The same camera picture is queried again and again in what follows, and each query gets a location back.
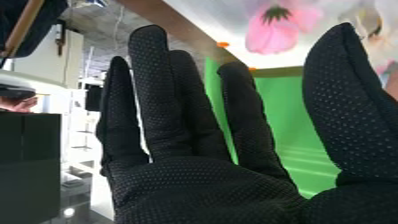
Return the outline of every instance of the black speaker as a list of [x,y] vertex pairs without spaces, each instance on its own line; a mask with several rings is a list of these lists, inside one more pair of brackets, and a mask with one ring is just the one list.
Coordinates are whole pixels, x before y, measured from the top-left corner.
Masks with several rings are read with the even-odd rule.
[[100,111],[103,88],[100,86],[91,86],[86,95],[86,110]]

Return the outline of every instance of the perforated fabric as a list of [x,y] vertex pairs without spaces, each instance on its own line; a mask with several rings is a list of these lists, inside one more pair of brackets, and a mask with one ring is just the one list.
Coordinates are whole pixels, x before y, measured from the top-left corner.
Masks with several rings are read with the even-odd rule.
[[331,159],[338,188],[306,205],[304,223],[398,223],[398,103],[382,90],[350,24],[311,50],[304,100]]
[[160,27],[132,34],[130,56],[153,163],[139,147],[132,77],[118,59],[98,124],[116,223],[398,223],[397,102],[381,89],[350,25],[325,34],[306,63],[306,106],[341,168],[338,188],[309,201],[281,166],[245,65],[231,63],[219,70],[238,166],[203,84],[190,77],[192,58],[169,52]]
[[[103,174],[110,180],[116,223],[297,223],[306,199],[290,181],[231,163],[194,60],[187,52],[167,51],[166,33],[157,26],[135,31],[130,56],[153,163],[144,164],[135,159],[135,138],[121,139],[134,133],[119,133],[121,137],[114,138],[114,123],[134,129],[137,122],[125,117],[128,113],[134,117],[130,74],[116,69],[121,65],[112,64],[107,86],[114,89],[105,89],[98,137],[107,157]],[[109,85],[114,80],[125,80],[118,82],[119,86]],[[114,108],[114,112],[130,112],[118,112],[121,116],[114,117],[107,108]],[[110,144],[112,139],[135,142],[130,143],[135,146],[132,153],[123,157],[112,156],[119,149],[125,152],[125,148]]]

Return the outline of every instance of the white wall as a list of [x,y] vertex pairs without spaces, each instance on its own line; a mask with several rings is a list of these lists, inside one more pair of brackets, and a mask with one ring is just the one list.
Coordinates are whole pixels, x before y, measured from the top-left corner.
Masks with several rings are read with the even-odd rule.
[[54,27],[32,55],[15,60],[15,72],[30,74],[77,89],[82,63],[84,35],[66,31],[66,45],[59,56]]

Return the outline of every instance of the ceiling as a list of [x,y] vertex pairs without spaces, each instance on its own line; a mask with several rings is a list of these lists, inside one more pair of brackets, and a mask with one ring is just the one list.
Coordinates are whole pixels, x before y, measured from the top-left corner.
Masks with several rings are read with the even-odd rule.
[[164,0],[187,17],[217,42],[228,42],[226,48],[249,67],[258,69],[302,66],[315,42],[340,23],[340,14],[350,9],[357,0],[304,0],[324,10],[324,18],[309,34],[302,34],[295,48],[272,55],[251,53],[245,48],[249,21],[258,9],[274,0]]
[[[126,57],[130,33],[139,27],[150,25],[151,22],[114,1],[109,1],[105,8],[96,5],[82,8],[71,7],[62,14],[62,19],[68,21],[68,27],[84,34],[82,73],[89,63],[87,75],[93,76],[107,71],[112,57],[118,55]],[[94,47],[94,52],[89,61],[91,47]],[[205,56],[171,35],[169,47],[190,52],[199,71],[203,71]]]

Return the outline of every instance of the finger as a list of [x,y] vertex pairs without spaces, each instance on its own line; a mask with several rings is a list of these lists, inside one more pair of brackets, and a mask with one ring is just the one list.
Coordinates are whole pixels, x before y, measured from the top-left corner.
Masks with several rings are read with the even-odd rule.
[[134,32],[130,57],[146,143],[157,161],[171,156],[192,155],[182,95],[169,64],[167,34],[158,26],[148,26]]
[[263,101],[244,63],[226,64],[219,69],[219,75],[240,165],[253,171],[292,181],[276,154],[272,130],[263,114]]
[[194,154],[231,161],[196,62],[185,51],[171,51],[171,65],[182,92],[183,118],[192,134]]
[[103,144],[102,164],[105,173],[114,162],[121,162],[126,166],[148,163],[148,154],[141,148],[132,75],[121,57],[112,59],[107,73],[96,136]]
[[38,98],[30,98],[29,100],[22,101],[13,110],[16,112],[29,112],[30,111],[30,108],[38,105]]
[[313,47],[304,101],[343,179],[398,178],[398,103],[382,90],[350,24],[331,29]]

